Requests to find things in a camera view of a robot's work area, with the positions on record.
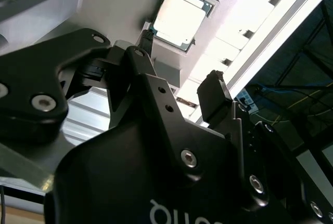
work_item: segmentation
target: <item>blue cable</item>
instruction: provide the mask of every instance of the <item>blue cable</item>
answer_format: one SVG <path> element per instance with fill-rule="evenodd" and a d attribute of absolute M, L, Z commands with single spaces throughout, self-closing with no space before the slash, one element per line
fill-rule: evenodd
<path fill-rule="evenodd" d="M 328 81 L 323 81 L 323 82 L 318 82 L 318 83 L 308 83 L 305 86 L 323 85 L 323 84 L 328 84 L 328 83 L 332 83 L 332 82 L 333 82 L 332 80 L 328 80 Z M 280 93 L 280 94 L 283 94 L 283 93 L 293 93 L 294 92 L 292 90 L 274 90 L 274 89 L 268 88 L 268 87 L 266 87 L 266 86 L 264 86 L 263 84 L 260 84 L 260 83 L 258 83 L 258 85 L 260 85 L 261 87 L 265 88 L 266 90 L 273 91 L 275 93 Z"/>

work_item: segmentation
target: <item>screw hole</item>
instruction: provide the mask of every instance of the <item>screw hole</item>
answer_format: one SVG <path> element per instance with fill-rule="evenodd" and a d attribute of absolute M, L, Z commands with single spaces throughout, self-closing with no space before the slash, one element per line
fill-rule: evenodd
<path fill-rule="evenodd" d="M 50 106 L 50 105 L 51 105 L 50 102 L 47 101 L 47 100 L 45 100 L 45 99 L 41 99 L 41 100 L 39 101 L 39 104 L 40 104 L 41 106 L 44 106 L 44 107 L 47 107 L 47 106 Z"/>
<path fill-rule="evenodd" d="M 144 54 L 142 51 L 140 51 L 139 49 L 135 49 L 135 53 L 138 54 L 139 56 L 143 57 Z"/>
<path fill-rule="evenodd" d="M 166 108 L 167 111 L 173 112 L 173 108 L 171 106 L 166 105 L 165 108 Z"/>
<path fill-rule="evenodd" d="M 97 42 L 100 42 L 100 43 L 104 43 L 105 42 L 104 39 L 102 37 L 98 36 L 98 35 L 93 34 L 93 38 Z"/>
<path fill-rule="evenodd" d="M 159 90 L 161 93 L 166 93 L 166 91 L 165 91 L 164 88 L 162 88 L 162 87 L 158 87 L 158 90 Z"/>

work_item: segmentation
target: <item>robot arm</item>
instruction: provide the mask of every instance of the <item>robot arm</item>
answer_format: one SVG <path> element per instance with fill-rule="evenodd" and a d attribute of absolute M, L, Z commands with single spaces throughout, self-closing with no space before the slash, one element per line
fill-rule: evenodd
<path fill-rule="evenodd" d="M 153 36 L 113 46 L 82 29 L 0 58 L 0 167 L 47 192 L 46 223 L 330 223 L 332 206 L 222 73 L 186 121 L 150 60 Z M 114 128 L 74 147 L 67 100 L 108 90 Z"/>

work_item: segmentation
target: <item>silver screw head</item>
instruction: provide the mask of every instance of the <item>silver screw head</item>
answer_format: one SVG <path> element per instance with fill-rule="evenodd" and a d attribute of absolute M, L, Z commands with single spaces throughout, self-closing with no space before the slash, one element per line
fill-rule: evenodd
<path fill-rule="evenodd" d="M 273 130 L 273 128 L 272 128 L 271 125 L 265 124 L 265 127 L 266 127 L 266 129 L 267 129 L 269 132 L 271 132 L 271 133 L 274 132 L 274 130 Z"/>
<path fill-rule="evenodd" d="M 318 216 L 319 218 L 323 217 L 323 212 L 321 211 L 321 209 L 318 207 L 318 205 L 315 202 L 311 202 L 310 206 L 311 206 L 313 212 L 316 214 L 316 216 Z"/>
<path fill-rule="evenodd" d="M 256 190 L 257 193 L 264 193 L 264 186 L 262 186 L 261 181 L 254 175 L 250 176 L 250 184 Z"/>
<path fill-rule="evenodd" d="M 0 98 L 5 97 L 8 94 L 8 88 L 4 84 L 0 83 Z"/>
<path fill-rule="evenodd" d="M 333 214 L 332 213 L 328 213 L 328 217 L 333 222 Z"/>
<path fill-rule="evenodd" d="M 38 95 L 33 97 L 31 104 L 35 109 L 44 112 L 51 111 L 57 106 L 55 100 L 48 95 Z"/>
<path fill-rule="evenodd" d="M 194 168 L 197 166 L 197 158 L 189 150 L 183 150 L 181 152 L 181 158 L 187 167 Z"/>
<path fill-rule="evenodd" d="M 239 104 L 238 107 L 241 109 L 241 111 L 247 112 L 247 110 L 245 109 L 245 107 L 242 106 L 241 104 Z"/>

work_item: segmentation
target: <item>yellow cable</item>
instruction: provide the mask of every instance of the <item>yellow cable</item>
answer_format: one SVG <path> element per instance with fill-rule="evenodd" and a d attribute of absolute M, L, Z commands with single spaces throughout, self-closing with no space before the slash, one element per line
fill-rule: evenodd
<path fill-rule="evenodd" d="M 331 85 L 333 85 L 333 82 L 330 83 L 330 84 L 328 84 L 328 85 L 326 85 L 326 87 L 329 87 L 329 86 L 331 86 Z M 320 92 L 320 91 L 321 91 L 321 90 L 316 90 L 315 92 L 311 93 L 309 96 L 315 95 L 316 93 L 318 93 L 318 92 Z M 297 102 L 295 102 L 295 103 L 293 103 L 292 105 L 290 105 L 287 109 L 290 109 L 291 107 L 294 107 L 296 104 L 298 104 L 298 103 L 300 103 L 300 102 L 303 102 L 303 101 L 304 101 L 305 99 L 307 99 L 307 98 L 308 98 L 308 96 L 302 98 L 301 100 L 298 100 Z M 279 120 L 280 117 L 281 117 L 280 115 L 277 116 L 277 118 L 274 120 L 274 123 L 273 123 L 272 125 L 274 125 L 274 124 Z"/>

